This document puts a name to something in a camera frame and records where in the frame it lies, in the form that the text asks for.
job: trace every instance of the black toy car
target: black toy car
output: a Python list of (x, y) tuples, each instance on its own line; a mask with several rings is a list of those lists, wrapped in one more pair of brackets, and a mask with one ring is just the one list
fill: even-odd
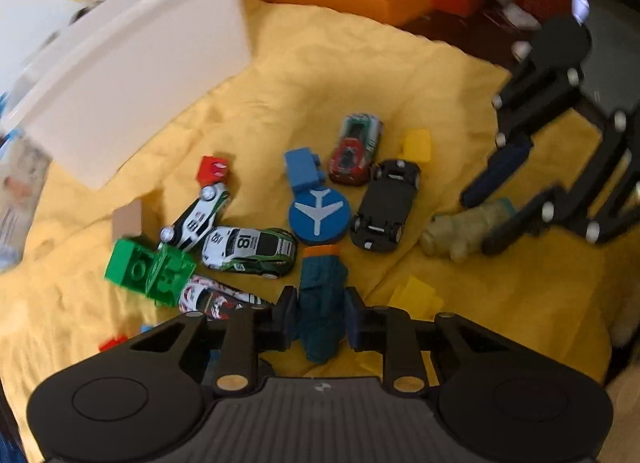
[(351, 241), (361, 249), (390, 252), (400, 242), (420, 187), (420, 167), (410, 161), (387, 159), (373, 167), (371, 177), (360, 208), (351, 218)]

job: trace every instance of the white race car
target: white race car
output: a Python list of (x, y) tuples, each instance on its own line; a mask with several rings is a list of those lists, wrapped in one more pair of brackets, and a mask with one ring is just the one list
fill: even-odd
[(160, 230), (160, 241), (189, 252), (215, 226), (215, 221), (230, 203), (231, 194), (224, 183), (207, 185), (200, 197), (185, 210), (171, 226)]
[(281, 228), (217, 226), (204, 243), (202, 262), (213, 269), (277, 279), (293, 268), (297, 245), (293, 234)]

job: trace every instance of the green and white race car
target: green and white race car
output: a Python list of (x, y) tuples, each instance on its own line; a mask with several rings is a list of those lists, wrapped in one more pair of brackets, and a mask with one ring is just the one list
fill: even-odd
[(291, 271), (297, 249), (293, 234), (281, 228), (217, 226), (204, 242), (202, 262), (208, 268), (277, 279)]

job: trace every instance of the red toy car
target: red toy car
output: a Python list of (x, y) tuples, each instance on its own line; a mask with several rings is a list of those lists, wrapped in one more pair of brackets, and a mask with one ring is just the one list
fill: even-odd
[(196, 180), (200, 183), (200, 187), (213, 185), (214, 183), (224, 182), (229, 174), (229, 162), (225, 158), (216, 158), (213, 156), (202, 156), (200, 168)]
[(382, 122), (372, 114), (350, 114), (344, 119), (340, 139), (329, 162), (329, 177), (344, 185), (369, 181), (378, 149)]

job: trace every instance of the green lego duplo block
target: green lego duplo block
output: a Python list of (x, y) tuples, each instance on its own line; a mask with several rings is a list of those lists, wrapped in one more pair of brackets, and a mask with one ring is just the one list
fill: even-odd
[(196, 265), (189, 253), (162, 243), (145, 282), (145, 295), (156, 303), (177, 305)]
[(130, 239), (118, 239), (104, 272), (105, 279), (137, 293), (145, 292), (146, 278), (156, 254)]

